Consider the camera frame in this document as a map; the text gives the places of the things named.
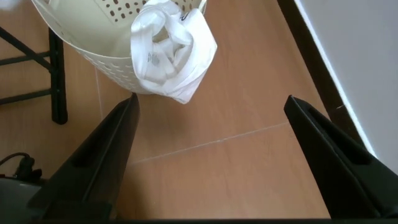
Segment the dark brown baseboard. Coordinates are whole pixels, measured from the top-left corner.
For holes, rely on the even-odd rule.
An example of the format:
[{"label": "dark brown baseboard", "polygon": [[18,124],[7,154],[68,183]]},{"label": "dark brown baseboard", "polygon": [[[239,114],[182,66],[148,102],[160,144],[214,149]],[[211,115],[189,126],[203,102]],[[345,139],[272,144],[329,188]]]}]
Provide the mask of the dark brown baseboard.
[{"label": "dark brown baseboard", "polygon": [[278,4],[331,121],[363,145],[296,3],[278,0]]}]

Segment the gray wall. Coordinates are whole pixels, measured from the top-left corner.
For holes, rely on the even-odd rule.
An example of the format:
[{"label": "gray wall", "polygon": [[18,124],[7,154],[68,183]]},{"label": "gray wall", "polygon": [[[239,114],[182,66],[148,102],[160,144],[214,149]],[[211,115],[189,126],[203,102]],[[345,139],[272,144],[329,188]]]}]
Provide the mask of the gray wall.
[{"label": "gray wall", "polygon": [[398,173],[398,0],[295,0],[369,151]]}]

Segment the cable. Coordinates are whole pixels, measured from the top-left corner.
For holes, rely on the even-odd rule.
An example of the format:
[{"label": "cable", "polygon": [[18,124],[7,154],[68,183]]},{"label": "cable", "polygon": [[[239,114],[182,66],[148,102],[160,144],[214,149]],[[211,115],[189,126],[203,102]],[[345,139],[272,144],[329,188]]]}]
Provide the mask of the cable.
[{"label": "cable", "polygon": [[25,158],[30,158],[30,156],[28,155],[28,153],[24,153],[24,152],[17,152],[17,153],[13,153],[7,157],[5,157],[4,159],[2,159],[0,161],[0,166],[3,165],[5,162],[7,162],[9,159],[12,159],[13,157],[16,156],[24,156]]}]

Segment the grout line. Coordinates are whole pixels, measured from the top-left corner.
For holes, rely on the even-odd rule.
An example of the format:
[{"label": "grout line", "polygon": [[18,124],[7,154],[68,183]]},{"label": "grout line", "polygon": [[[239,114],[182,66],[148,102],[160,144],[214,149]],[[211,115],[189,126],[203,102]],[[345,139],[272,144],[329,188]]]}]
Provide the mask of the grout line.
[{"label": "grout line", "polygon": [[207,146],[207,145],[210,145],[210,144],[216,144],[216,143],[225,142],[225,141],[230,140],[230,139],[234,139],[234,138],[238,138],[238,137],[242,137],[242,136],[247,136],[249,134],[258,133],[258,132],[265,131],[265,130],[268,130],[268,129],[278,128],[278,127],[283,126],[283,125],[288,124],[288,123],[289,122],[286,121],[286,122],[283,122],[283,123],[280,123],[280,124],[277,124],[277,125],[268,126],[266,128],[261,128],[261,129],[257,129],[257,130],[254,130],[254,131],[249,131],[249,132],[246,132],[246,133],[237,134],[237,135],[230,136],[230,137],[227,137],[227,138],[223,138],[223,139],[211,141],[211,142],[208,142],[208,143],[200,144],[200,145],[197,145],[197,146],[188,147],[186,149],[177,150],[175,152],[169,152],[169,153],[166,153],[166,154],[163,154],[163,155],[154,156],[154,157],[150,157],[150,158],[147,158],[147,159],[142,159],[140,161],[133,162],[130,165],[138,164],[138,163],[141,163],[141,162],[146,162],[146,161],[153,160],[153,159],[158,159],[158,158],[161,158],[161,157],[171,156],[173,154],[185,152],[185,151],[188,151],[188,150],[191,150],[191,149],[196,149],[196,148]]},{"label": "grout line", "polygon": [[98,92],[98,101],[99,101],[99,113],[101,114],[101,120],[104,119],[104,113],[102,111],[102,101],[101,101],[101,93],[100,93],[100,81],[98,80],[98,72],[97,69],[94,67],[95,71],[95,79],[97,81],[97,92]]}]

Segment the wooden floor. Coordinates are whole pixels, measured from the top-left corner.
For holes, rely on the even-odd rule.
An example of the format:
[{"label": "wooden floor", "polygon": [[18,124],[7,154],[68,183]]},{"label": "wooden floor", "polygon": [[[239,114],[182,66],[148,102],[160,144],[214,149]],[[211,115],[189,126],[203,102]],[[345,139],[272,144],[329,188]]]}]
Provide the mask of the wooden floor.
[{"label": "wooden floor", "polygon": [[[141,120],[119,194],[123,218],[329,217],[283,105],[289,95],[325,111],[274,0],[213,0],[206,19],[216,57],[191,102],[139,96]],[[30,1],[0,26],[35,51],[47,28]],[[20,55],[0,40],[0,58]],[[0,157],[28,152],[50,177],[130,93],[65,45],[69,121],[48,96],[0,106]],[[35,62],[0,67],[0,98],[49,86]],[[18,160],[0,167],[11,174]]]}]

